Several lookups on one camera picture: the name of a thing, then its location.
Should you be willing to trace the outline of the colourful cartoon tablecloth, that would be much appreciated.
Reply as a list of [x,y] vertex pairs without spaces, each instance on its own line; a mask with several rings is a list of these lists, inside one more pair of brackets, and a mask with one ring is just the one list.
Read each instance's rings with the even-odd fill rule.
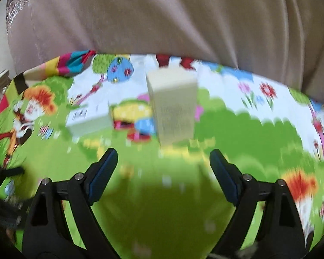
[[[193,138],[159,144],[146,73],[196,73]],[[70,111],[106,104],[113,127],[73,137]],[[284,179],[303,230],[324,234],[324,105],[278,82],[188,57],[68,53],[27,70],[0,109],[0,165],[23,166],[6,181],[10,200],[33,196],[45,177],[67,180],[108,150],[119,160],[94,214],[123,258],[203,258],[233,213],[212,173],[217,148],[257,180]]]

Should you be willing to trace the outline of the tall beige box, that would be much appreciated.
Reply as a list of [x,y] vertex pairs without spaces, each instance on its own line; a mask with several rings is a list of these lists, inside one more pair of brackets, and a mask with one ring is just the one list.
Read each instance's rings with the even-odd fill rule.
[[182,67],[146,74],[157,137],[161,146],[193,138],[197,108],[196,73]]

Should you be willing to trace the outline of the beige curtain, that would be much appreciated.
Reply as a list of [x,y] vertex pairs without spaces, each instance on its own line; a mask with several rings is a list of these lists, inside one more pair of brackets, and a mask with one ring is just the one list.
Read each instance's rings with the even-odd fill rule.
[[244,69],[324,104],[324,0],[7,0],[21,72],[76,50],[162,53]]

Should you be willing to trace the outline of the long white box black logo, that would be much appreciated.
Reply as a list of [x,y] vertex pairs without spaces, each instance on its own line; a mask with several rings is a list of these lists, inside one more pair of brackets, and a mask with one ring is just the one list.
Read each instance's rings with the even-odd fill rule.
[[65,127],[73,137],[81,137],[113,127],[113,119],[109,106],[94,104],[70,111]]

